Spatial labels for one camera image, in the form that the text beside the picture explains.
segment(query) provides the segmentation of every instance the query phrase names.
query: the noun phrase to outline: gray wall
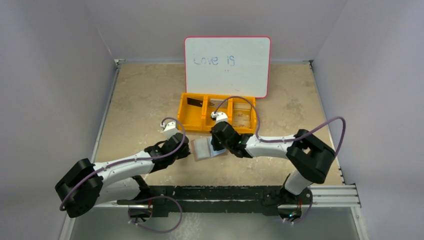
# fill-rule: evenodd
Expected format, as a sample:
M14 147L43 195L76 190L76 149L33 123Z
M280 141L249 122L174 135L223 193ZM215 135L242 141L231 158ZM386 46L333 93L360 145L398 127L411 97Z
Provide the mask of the gray wall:
M0 1L2 239L58 239L54 187L91 156L113 74L82 0Z
M424 239L424 2L349 0L315 58L372 239ZM338 142L340 125L330 127Z
M269 35L272 59L313 59L347 0L85 0L115 59L182 61L184 38Z

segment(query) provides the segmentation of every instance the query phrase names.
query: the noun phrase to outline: table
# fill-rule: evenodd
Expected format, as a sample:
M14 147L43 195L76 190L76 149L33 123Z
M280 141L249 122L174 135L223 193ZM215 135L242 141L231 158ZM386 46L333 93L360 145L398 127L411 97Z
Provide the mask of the table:
M176 117L185 91L183 64L126 63L121 66L104 122L95 162L108 162L133 155L163 141L164 117ZM286 136L298 129L311 130L326 118L309 64L272 64L268 95L257 100L261 136ZM332 146L329 130L315 135ZM188 139L207 134L187 135ZM237 158L231 154L195 161L193 155L151 174L149 185L255 186L282 185L294 170L286 159ZM325 185L342 185L337 161Z

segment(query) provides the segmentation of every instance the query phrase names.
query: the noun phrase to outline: orange tray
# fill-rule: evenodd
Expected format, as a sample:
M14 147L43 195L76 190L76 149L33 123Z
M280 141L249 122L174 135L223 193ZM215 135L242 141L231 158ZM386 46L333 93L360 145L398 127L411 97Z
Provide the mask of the orange tray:
M228 95L186 93L181 95L177 119L184 125L187 132L209 133L215 125L211 113L215 111L220 100ZM254 97L244 96L255 107ZM256 113L246 101L240 98L231 98L219 108L228 116L230 123L239 134L252 134L256 130Z

